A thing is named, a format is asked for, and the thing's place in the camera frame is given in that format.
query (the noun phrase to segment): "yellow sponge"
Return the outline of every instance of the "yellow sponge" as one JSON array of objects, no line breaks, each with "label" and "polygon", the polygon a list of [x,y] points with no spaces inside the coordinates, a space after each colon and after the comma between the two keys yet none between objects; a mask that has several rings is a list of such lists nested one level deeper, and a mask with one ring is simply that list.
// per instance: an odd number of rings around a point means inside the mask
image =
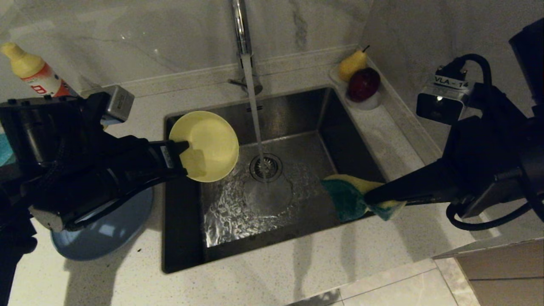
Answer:
[{"label": "yellow sponge", "polygon": [[333,174],[321,181],[335,204],[338,218],[352,221],[361,218],[368,210],[387,221],[395,217],[406,202],[386,201],[377,205],[367,205],[364,194],[378,188],[382,183],[370,182],[345,174]]}]

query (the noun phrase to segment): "wall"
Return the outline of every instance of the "wall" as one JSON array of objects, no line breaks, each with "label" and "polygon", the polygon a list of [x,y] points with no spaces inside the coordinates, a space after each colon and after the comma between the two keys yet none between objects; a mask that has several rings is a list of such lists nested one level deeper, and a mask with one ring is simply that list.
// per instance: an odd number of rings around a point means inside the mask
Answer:
[{"label": "wall", "polygon": [[[237,62],[227,0],[5,1],[0,42],[41,55],[76,90]],[[246,2],[256,60],[355,44],[372,5]],[[33,95],[4,57],[0,78],[0,100]]]},{"label": "wall", "polygon": [[[544,16],[542,0],[381,0],[372,7],[362,44],[415,113],[417,94],[439,65],[478,53],[487,58],[493,84],[526,114],[531,94],[508,40]],[[468,78],[481,82],[477,66]],[[449,127],[420,118],[443,148]]]}]

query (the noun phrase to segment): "white countertop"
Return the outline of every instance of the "white countertop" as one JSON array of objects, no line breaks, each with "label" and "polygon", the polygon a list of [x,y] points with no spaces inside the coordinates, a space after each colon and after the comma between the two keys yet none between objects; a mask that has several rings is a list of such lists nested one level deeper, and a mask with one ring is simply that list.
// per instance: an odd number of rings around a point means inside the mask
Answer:
[{"label": "white countertop", "polygon": [[[333,86],[328,77],[331,67],[264,75],[260,98]],[[110,126],[108,132],[161,140],[169,114],[245,99],[238,87],[210,81],[213,73],[199,72],[202,86],[138,97],[130,119]],[[349,112],[389,180],[423,166],[383,106]],[[17,267],[10,305],[285,305],[474,241],[469,232],[450,225],[446,204],[410,206],[389,222],[370,217],[164,274],[163,198],[164,187],[156,186],[154,208],[143,232],[129,245],[94,261],[64,259],[51,244],[49,232],[34,222],[38,247]]]}]

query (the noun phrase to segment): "faucet spout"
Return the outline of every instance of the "faucet spout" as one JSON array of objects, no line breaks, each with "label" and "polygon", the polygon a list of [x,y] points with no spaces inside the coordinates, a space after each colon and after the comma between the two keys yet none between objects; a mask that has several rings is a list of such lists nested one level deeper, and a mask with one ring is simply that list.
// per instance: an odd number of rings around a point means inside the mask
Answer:
[{"label": "faucet spout", "polygon": [[231,5],[238,55],[252,54],[248,14],[245,9],[245,2],[244,0],[231,0]]}]

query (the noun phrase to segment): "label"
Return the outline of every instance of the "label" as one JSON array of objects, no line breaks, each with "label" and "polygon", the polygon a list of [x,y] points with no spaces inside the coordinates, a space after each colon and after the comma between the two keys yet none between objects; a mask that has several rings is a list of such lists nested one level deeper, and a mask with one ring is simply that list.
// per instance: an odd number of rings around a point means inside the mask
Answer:
[{"label": "label", "polygon": [[164,162],[166,163],[166,166],[170,169],[174,168],[174,163],[172,162],[172,158],[170,158],[170,153],[168,152],[168,148],[165,145],[160,146],[160,150],[163,153]]},{"label": "label", "polygon": [[451,87],[455,89],[468,88],[468,82],[466,81],[459,81],[458,79],[444,77],[444,76],[437,76],[437,75],[435,75],[435,84],[447,86],[447,87]]},{"label": "label", "polygon": [[51,67],[46,63],[45,66],[33,76],[22,78],[30,88],[38,94],[53,97],[60,96],[78,96],[78,94],[61,79]]}]

